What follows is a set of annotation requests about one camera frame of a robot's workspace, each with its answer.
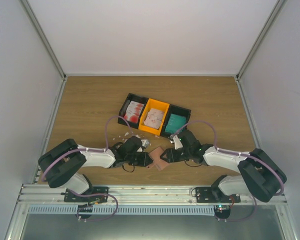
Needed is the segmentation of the pink card holder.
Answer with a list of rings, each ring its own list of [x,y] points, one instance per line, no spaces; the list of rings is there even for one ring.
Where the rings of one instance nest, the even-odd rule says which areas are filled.
[[[149,157],[152,159],[152,163],[148,165],[146,168],[151,169],[156,167],[158,171],[162,171],[163,169],[165,169],[169,165],[169,163],[161,159],[161,155],[163,153],[164,153],[164,149],[161,146],[151,151],[149,153]]]

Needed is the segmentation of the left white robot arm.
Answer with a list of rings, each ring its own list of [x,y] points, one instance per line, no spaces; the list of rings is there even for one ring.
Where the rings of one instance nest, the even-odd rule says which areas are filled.
[[[124,168],[125,164],[146,168],[153,163],[145,151],[148,143],[148,140],[132,136],[108,148],[89,148],[69,138],[42,155],[38,165],[50,188],[65,187],[80,201],[88,202],[96,192],[88,177],[78,173],[81,168]]]

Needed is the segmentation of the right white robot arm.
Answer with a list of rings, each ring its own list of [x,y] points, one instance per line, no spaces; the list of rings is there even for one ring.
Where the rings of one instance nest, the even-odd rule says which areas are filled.
[[[189,160],[203,166],[222,167],[238,176],[222,175],[211,185],[211,196],[218,203],[232,195],[252,195],[267,203],[282,194],[287,177],[274,161],[260,148],[251,152],[235,152],[201,144],[188,129],[173,136],[173,148],[160,158],[171,164]]]

